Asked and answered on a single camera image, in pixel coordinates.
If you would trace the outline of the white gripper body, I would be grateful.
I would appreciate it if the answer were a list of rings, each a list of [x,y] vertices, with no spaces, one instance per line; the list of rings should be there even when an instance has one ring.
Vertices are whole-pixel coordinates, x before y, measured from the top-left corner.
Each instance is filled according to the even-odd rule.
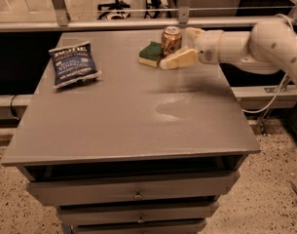
[[[219,45],[223,30],[206,30],[198,33],[194,46],[199,53],[199,61],[204,64],[219,62]]]

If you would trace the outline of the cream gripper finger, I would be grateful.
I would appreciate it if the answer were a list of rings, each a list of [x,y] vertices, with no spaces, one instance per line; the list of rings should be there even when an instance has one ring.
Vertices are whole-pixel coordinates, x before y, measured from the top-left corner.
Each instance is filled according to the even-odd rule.
[[[191,43],[198,45],[201,40],[201,36],[204,34],[204,30],[201,28],[187,27],[186,34]]]
[[[195,64],[198,61],[198,52],[195,49],[182,48],[163,58],[159,67],[163,70],[170,70],[180,67],[186,67]]]

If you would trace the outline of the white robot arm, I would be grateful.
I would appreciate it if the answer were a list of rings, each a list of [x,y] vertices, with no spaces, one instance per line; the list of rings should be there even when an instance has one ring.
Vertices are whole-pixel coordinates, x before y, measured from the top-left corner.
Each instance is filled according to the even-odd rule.
[[[297,33],[282,21],[261,21],[250,31],[203,30],[188,27],[193,48],[184,47],[160,62],[174,69],[203,64],[229,63],[255,74],[282,70],[297,87]]]

